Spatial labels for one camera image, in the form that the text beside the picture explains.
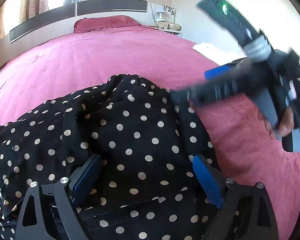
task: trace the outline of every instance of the dark gray headboard panel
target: dark gray headboard panel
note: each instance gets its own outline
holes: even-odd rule
[[[23,35],[40,27],[71,17],[75,17],[74,3],[41,13],[12,29],[10,31],[10,42],[13,43]]]
[[[145,0],[89,0],[78,3],[77,15],[111,11],[146,12],[147,6]]]

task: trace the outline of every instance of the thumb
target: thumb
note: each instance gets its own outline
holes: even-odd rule
[[[293,128],[294,128],[294,114],[292,108],[289,106],[283,114],[280,127],[279,127],[279,135],[285,137],[292,132]]]

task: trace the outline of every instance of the white textured tape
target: white textured tape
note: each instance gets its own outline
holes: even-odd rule
[[[269,59],[272,48],[264,35],[259,36],[243,47],[245,54],[252,62],[263,62]]]

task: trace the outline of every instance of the polka dot fabric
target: polka dot fabric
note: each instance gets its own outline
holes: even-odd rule
[[[14,239],[8,221],[32,181],[55,183],[98,153],[101,174],[77,207],[94,239],[200,239],[216,208],[191,162],[203,154],[219,167],[195,110],[174,105],[170,94],[121,74],[0,126],[0,235]],[[65,234],[55,209],[57,229]]]

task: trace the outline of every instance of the hand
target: hand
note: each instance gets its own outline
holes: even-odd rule
[[[276,134],[270,124],[270,122],[265,118],[264,114],[258,110],[257,118],[261,121],[264,121],[265,129],[269,132],[269,136],[272,140],[276,139]],[[294,128],[294,114],[291,107],[288,107],[282,117],[280,126],[279,126],[279,135],[285,137],[289,135]]]

